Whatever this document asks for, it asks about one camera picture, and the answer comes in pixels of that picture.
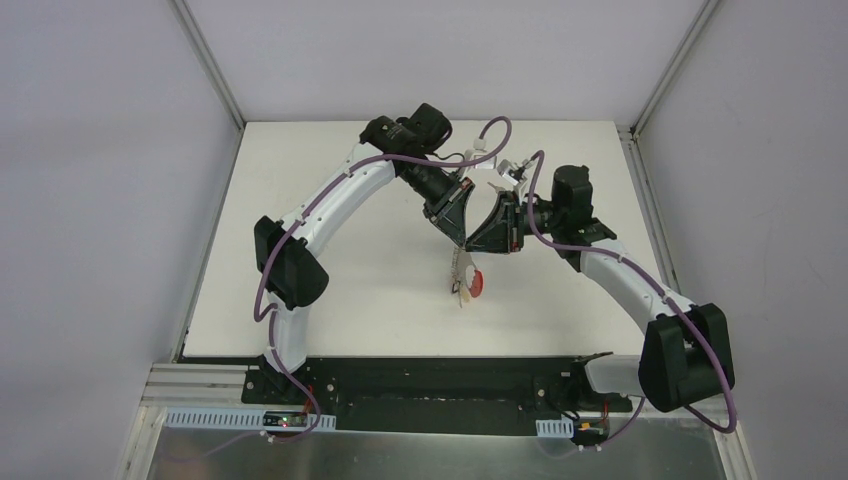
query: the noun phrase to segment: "robotic arm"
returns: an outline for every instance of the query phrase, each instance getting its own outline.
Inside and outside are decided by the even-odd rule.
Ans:
[[[670,411],[722,392],[719,376],[703,348],[669,308],[668,299],[682,306],[695,323],[733,386],[724,314],[712,304],[695,305],[668,287],[663,286],[664,293],[660,295],[655,286],[627,265],[635,262],[627,258],[624,245],[592,217],[588,168],[560,167],[554,173],[550,201],[535,196],[522,201],[520,186],[526,180],[524,172],[529,163],[516,166],[502,162],[499,172],[516,189],[498,192],[488,218],[466,237],[465,207],[474,183],[461,173],[446,173],[426,160],[426,155],[434,153],[451,132],[447,118],[427,104],[409,118],[372,120],[360,135],[361,143],[333,177],[335,180],[328,181],[300,209],[281,220],[263,217],[257,222],[257,267],[266,270],[269,259],[275,256],[274,250],[278,250],[267,268],[266,289],[271,302],[284,306],[278,311],[271,350],[266,354],[269,364],[276,365],[272,358],[275,353],[288,370],[303,364],[309,307],[329,281],[317,257],[338,227],[371,194],[398,176],[423,197],[425,218],[466,251],[517,252],[524,245],[524,236],[536,233],[534,229],[550,234],[559,244],[589,247],[583,251],[560,250],[559,254],[572,268],[612,295],[645,333],[645,344],[641,357],[601,354],[579,360],[572,375],[578,375],[587,395],[618,392],[644,396],[657,409]],[[495,153],[471,152],[466,157],[491,159]],[[352,166],[363,159],[372,163],[352,171]],[[532,218],[527,201],[533,202]],[[287,234],[287,228],[296,229],[296,233]],[[279,246],[285,235],[289,238]],[[618,256],[601,253],[602,249]]]

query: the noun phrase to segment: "white table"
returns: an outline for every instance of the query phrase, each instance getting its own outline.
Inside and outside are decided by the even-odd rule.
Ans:
[[[443,155],[470,148],[484,122],[454,122]],[[183,354],[256,356],[267,325],[252,320],[260,274],[253,225],[305,200],[344,160],[365,122],[250,123],[186,337]],[[489,134],[497,144],[502,126]],[[546,151],[538,193],[549,198],[557,166],[586,165],[595,215],[657,275],[621,143],[611,122],[515,122],[501,158]],[[494,171],[470,173],[470,234],[505,185]],[[642,334],[600,287],[532,237],[508,256],[474,254],[483,294],[460,308],[450,294],[453,244],[421,213],[423,201],[397,179],[343,225],[319,258],[330,284],[308,327],[314,356],[547,356],[641,352]]]

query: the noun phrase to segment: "white wall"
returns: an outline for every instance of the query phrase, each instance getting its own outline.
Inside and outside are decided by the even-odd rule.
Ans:
[[[109,478],[235,132],[166,2],[0,11],[0,478]]]
[[[248,120],[633,123],[703,0],[191,0]]]
[[[683,289],[728,314],[760,478],[846,478],[848,2],[725,2],[642,154]]]

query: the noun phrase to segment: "wall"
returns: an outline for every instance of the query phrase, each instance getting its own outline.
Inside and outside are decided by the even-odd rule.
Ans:
[[[848,3],[725,2],[642,138],[682,288],[728,314],[760,478],[845,478]]]
[[[235,131],[166,2],[0,10],[0,477],[110,478]]]
[[[190,0],[248,120],[630,124],[703,0]]]

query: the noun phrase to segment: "red object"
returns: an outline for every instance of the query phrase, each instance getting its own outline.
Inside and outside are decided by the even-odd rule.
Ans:
[[[471,298],[477,298],[483,293],[483,272],[474,269],[474,280],[471,281],[471,288],[468,289],[471,293]]]

